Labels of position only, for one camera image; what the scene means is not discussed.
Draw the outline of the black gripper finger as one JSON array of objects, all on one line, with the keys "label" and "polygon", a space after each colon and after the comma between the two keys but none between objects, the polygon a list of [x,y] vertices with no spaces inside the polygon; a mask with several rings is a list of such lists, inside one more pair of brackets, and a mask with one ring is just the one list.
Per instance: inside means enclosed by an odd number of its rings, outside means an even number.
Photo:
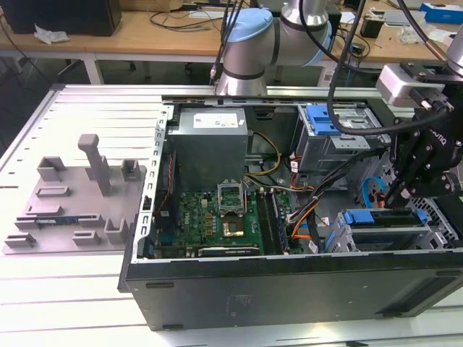
[{"label": "black gripper finger", "polygon": [[386,194],[386,207],[403,207],[407,199],[402,196],[414,181],[415,175],[421,166],[420,162],[420,130],[403,132],[393,138],[390,161],[395,179]]},{"label": "black gripper finger", "polygon": [[433,145],[423,145],[420,146],[420,162],[421,166],[418,169],[414,181],[408,187],[408,190],[404,190],[402,192],[402,196],[406,197],[407,199],[404,201],[404,206],[406,205],[407,201],[410,197],[413,197],[415,192],[418,190],[418,185],[423,183],[429,176],[429,168],[426,166],[430,166],[430,159],[432,158],[435,152],[435,148]]}]

